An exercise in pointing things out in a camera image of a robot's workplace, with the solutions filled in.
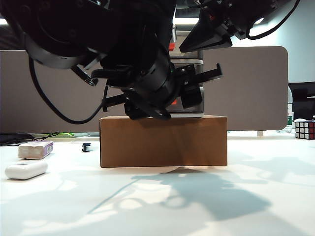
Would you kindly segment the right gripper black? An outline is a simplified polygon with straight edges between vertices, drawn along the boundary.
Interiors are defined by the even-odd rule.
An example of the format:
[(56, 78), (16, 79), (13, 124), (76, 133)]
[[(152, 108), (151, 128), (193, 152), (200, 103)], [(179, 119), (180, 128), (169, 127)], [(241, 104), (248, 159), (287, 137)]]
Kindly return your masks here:
[(187, 53), (232, 46), (231, 37), (242, 40), (255, 22), (271, 13), (269, 0), (208, 0), (198, 23), (180, 45)]

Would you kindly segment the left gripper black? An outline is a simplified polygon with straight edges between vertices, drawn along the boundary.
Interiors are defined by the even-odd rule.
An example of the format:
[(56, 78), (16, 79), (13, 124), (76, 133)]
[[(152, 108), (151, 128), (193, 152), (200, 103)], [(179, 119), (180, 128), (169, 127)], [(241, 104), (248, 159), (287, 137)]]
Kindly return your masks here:
[[(216, 64), (216, 69), (203, 73), (196, 73), (193, 64), (175, 69), (175, 79), (179, 82), (179, 92), (176, 97), (180, 97), (184, 109), (197, 106), (202, 102), (200, 85), (215, 79), (223, 77), (221, 66)], [(148, 104), (142, 104), (142, 107), (136, 106), (130, 100), (124, 104), (125, 114), (132, 120), (143, 118), (156, 118), (168, 120), (171, 115), (165, 109), (159, 109)]]

